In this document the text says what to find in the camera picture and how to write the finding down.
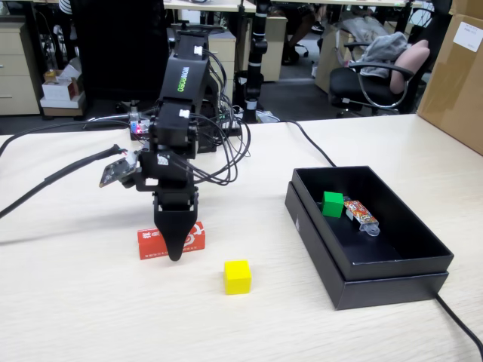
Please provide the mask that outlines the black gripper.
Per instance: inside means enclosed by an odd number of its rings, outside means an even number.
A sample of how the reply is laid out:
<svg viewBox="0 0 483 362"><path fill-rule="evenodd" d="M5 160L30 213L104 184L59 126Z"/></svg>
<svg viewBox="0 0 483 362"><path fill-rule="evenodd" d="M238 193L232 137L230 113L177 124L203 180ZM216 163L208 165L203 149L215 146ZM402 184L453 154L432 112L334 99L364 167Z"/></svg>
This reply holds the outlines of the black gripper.
<svg viewBox="0 0 483 362"><path fill-rule="evenodd" d="M183 253L186 237L198 218L198 188L189 162L195 149L141 149L136 152L136 189L154 196L154 222L171 261Z"/></svg>

